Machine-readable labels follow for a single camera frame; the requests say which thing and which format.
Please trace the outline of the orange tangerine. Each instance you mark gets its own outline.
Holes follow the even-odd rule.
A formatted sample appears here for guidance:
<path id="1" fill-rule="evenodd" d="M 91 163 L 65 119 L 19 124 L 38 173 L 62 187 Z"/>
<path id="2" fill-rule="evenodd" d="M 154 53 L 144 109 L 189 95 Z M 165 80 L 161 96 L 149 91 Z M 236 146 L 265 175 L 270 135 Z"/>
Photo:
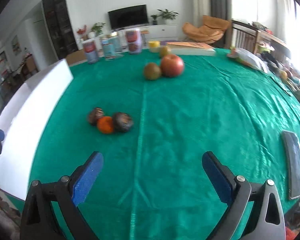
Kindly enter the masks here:
<path id="1" fill-rule="evenodd" d="M 111 116 L 103 116 L 97 121 L 97 129 L 103 134 L 114 133 L 114 124 Z"/>

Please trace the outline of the wooden chair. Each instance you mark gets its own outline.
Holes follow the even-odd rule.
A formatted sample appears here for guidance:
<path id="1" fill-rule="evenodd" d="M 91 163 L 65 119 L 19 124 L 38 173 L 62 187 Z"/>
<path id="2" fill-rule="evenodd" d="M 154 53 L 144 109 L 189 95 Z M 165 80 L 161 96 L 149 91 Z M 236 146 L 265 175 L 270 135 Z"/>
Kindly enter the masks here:
<path id="1" fill-rule="evenodd" d="M 261 53 L 261 43 L 270 45 L 274 56 L 290 57 L 290 49 L 283 40 L 248 23 L 232 20 L 231 47 L 243 48 L 253 54 Z"/>

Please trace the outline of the small green-yellow pear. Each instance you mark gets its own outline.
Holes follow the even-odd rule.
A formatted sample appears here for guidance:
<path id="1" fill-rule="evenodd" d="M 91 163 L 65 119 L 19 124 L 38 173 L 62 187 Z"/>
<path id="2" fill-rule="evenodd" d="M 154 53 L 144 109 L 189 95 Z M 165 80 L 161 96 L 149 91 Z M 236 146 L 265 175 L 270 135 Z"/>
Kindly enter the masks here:
<path id="1" fill-rule="evenodd" d="M 171 48 L 169 46 L 162 46 L 159 50 L 159 57 L 162 59 L 166 55 L 169 55 L 171 53 Z"/>

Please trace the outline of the small potted plant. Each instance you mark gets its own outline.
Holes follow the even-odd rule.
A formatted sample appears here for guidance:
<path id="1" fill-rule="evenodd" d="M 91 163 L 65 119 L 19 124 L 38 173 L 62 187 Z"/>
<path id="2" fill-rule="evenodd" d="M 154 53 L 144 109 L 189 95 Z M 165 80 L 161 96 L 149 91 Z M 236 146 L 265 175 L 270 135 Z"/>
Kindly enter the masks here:
<path id="1" fill-rule="evenodd" d="M 157 25 L 158 24 L 158 15 L 157 14 L 151 15 L 151 19 L 152 19 L 152 24 L 153 25 Z"/>

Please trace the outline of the green tablecloth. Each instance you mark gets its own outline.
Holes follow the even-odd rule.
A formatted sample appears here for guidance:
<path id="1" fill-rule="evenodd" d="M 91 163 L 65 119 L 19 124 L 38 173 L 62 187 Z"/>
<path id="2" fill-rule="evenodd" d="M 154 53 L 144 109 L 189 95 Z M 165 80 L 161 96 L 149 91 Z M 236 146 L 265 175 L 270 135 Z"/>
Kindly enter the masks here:
<path id="1" fill-rule="evenodd" d="M 251 182 L 272 179 L 289 210 L 282 131 L 300 141 L 300 103 L 280 79 L 227 54 L 184 56 L 181 76 L 155 81 L 143 76 L 160 61 L 147 50 L 71 67 L 30 181 L 56 181 L 98 151 L 104 166 L 79 209 L 100 239 L 205 239 L 226 210 L 202 168 L 212 151 Z M 95 107 L 126 113 L 133 126 L 103 134 L 88 122 Z"/>

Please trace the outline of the red apple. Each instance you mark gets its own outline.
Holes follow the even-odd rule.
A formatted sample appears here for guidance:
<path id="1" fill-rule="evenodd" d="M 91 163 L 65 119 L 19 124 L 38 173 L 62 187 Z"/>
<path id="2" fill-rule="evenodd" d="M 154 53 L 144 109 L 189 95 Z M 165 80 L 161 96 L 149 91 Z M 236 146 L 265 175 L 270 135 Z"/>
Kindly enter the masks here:
<path id="1" fill-rule="evenodd" d="M 177 77 L 184 72 L 183 59 L 177 55 L 168 54 L 161 59 L 160 68 L 166 77 Z"/>

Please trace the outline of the brown round pear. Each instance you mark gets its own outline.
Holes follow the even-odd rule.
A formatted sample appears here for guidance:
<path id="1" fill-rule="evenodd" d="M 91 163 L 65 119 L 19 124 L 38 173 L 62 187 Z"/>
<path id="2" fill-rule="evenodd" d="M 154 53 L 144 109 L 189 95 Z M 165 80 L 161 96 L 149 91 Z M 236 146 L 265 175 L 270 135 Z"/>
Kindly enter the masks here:
<path id="1" fill-rule="evenodd" d="M 161 77 L 161 68 L 154 62 L 147 64 L 144 67 L 143 75 L 147 80 L 157 80 Z"/>

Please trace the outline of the dark mangosteen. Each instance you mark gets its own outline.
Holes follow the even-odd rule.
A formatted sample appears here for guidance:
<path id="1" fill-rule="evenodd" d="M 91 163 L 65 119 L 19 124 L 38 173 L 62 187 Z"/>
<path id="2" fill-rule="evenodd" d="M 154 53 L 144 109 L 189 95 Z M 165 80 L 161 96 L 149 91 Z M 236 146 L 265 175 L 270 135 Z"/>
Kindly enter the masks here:
<path id="1" fill-rule="evenodd" d="M 88 114 L 88 122 L 91 125 L 96 125 L 98 120 L 104 117 L 104 112 L 102 108 L 95 107 L 89 114 Z"/>

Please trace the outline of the large potted plant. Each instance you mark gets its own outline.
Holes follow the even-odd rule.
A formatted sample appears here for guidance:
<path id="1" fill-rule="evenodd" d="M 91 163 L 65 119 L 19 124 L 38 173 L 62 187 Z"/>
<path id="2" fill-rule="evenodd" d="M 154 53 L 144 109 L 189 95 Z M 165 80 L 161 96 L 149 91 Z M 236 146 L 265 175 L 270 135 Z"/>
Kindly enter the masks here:
<path id="1" fill-rule="evenodd" d="M 172 24 L 173 21 L 179 16 L 176 11 L 169 11 L 168 9 L 158 9 L 159 16 L 165 24 Z"/>

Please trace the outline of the dark avocado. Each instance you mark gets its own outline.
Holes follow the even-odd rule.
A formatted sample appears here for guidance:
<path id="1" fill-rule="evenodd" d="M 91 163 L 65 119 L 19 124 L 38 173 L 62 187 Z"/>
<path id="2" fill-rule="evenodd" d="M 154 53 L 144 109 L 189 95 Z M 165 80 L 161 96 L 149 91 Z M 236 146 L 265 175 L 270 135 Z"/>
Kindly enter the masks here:
<path id="1" fill-rule="evenodd" d="M 117 112 L 112 116 L 114 128 L 119 132 L 128 132 L 133 126 L 132 118 L 122 112 Z"/>

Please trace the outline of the right red-label tin can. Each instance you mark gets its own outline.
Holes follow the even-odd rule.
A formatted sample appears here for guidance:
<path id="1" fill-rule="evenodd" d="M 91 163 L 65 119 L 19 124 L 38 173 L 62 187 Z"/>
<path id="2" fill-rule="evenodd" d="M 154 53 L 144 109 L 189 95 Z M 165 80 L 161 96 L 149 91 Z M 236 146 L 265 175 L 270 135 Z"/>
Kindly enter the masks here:
<path id="1" fill-rule="evenodd" d="M 142 39 L 139 28 L 127 29 L 125 31 L 125 37 L 130 54 L 139 54 L 142 52 Z"/>

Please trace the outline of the white cardboard box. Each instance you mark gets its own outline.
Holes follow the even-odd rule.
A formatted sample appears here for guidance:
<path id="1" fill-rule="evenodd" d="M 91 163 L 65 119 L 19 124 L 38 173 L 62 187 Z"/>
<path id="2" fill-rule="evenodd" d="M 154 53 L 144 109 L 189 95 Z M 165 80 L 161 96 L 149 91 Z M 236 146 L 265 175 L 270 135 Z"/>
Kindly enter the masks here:
<path id="1" fill-rule="evenodd" d="M 40 138 L 72 80 L 67 61 L 58 61 L 26 80 L 3 109 L 0 190 L 4 193 L 26 199 Z"/>

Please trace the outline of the dark wooden bookshelf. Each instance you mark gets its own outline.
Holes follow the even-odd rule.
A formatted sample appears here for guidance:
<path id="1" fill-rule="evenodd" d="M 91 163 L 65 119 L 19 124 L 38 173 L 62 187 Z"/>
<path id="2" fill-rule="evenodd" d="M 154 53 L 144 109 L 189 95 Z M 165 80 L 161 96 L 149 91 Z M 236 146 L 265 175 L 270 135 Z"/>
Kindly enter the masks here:
<path id="1" fill-rule="evenodd" d="M 47 31 L 58 59 L 78 51 L 66 0 L 43 0 Z"/>

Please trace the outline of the left red-label tin can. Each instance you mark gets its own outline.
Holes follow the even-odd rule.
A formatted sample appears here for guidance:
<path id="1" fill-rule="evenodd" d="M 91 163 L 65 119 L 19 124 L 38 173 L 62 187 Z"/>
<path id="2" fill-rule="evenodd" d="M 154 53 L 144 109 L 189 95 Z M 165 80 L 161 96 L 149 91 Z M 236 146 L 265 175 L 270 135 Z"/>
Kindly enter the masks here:
<path id="1" fill-rule="evenodd" d="M 94 40 L 86 40 L 82 44 L 87 62 L 89 64 L 95 63 L 99 60 L 97 48 Z"/>

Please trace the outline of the clear glass jar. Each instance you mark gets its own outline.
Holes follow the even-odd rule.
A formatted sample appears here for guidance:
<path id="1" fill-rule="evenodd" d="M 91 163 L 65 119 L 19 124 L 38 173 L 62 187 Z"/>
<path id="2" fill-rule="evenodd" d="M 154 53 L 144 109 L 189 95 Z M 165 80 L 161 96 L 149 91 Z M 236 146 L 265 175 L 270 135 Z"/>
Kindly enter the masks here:
<path id="1" fill-rule="evenodd" d="M 100 43 L 106 60 L 114 60 L 123 57 L 122 46 L 117 32 L 101 35 Z"/>

